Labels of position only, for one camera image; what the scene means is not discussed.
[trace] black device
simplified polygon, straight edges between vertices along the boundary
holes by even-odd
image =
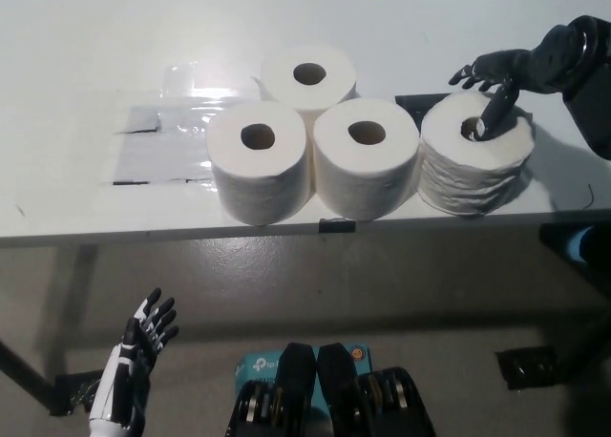
[[[316,366],[335,437],[434,437],[418,389],[404,368],[357,376],[340,343],[321,346]]]
[[[479,90],[498,84],[487,108],[471,130],[474,140],[495,136],[512,110],[519,91],[562,93],[562,100],[588,146],[611,159],[611,23],[583,15],[553,27],[531,51],[517,49],[480,55],[456,73],[450,84]]]
[[[225,437],[300,437],[312,400],[316,357],[309,344],[289,343],[273,384],[244,384]]]

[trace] white robotic hand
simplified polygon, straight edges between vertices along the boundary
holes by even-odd
[[[174,299],[152,309],[160,296],[157,288],[144,300],[113,348],[89,415],[91,437],[142,435],[149,376],[158,354],[179,333],[176,325],[167,328],[177,314]]]

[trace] robotic arm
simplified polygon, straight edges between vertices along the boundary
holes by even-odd
[[[113,348],[102,374],[89,416],[91,437],[140,437],[150,390],[149,376],[158,354],[179,333],[169,327],[177,313],[174,299],[153,310],[161,290],[144,300]]]
[[[611,159],[611,23],[590,16],[553,27],[531,51],[518,49],[479,56],[450,84],[479,90],[499,85],[471,132],[485,141],[512,110],[519,91],[562,93],[562,99],[590,148]]]

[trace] clear plastic sheet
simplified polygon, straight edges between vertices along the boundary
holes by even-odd
[[[114,184],[198,182],[214,189],[205,131],[216,114],[257,96],[228,88],[196,88],[195,64],[170,67],[155,104],[128,113]]]

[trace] white table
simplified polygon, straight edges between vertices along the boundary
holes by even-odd
[[[449,92],[477,55],[532,48],[582,14],[611,20],[609,0],[0,0],[0,244],[318,232],[337,216],[317,197],[252,227],[198,184],[110,185],[129,109],[158,98],[168,67],[194,61],[199,87],[253,89],[265,57],[305,42],[344,50],[361,96]],[[611,165],[560,96],[518,104],[539,126],[533,180],[480,221],[606,216]],[[464,222],[414,197],[357,230]]]

